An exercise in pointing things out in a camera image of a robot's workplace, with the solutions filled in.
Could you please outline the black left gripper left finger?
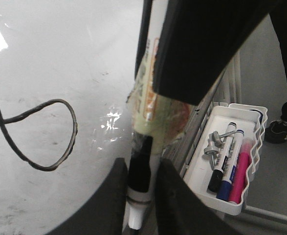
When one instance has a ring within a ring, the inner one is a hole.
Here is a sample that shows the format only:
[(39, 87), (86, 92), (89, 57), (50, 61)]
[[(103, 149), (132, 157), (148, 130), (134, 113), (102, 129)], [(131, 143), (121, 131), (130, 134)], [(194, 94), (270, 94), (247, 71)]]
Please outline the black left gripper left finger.
[(120, 235), (127, 194), (127, 165), (117, 158), (92, 197), (49, 235)]

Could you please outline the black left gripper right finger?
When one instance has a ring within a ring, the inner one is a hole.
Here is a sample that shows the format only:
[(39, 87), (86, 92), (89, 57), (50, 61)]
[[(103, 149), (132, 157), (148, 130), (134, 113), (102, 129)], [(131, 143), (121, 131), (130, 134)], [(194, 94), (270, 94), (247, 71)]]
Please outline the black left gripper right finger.
[(161, 161), (155, 186), (160, 235), (239, 235), (190, 190), (172, 162)]

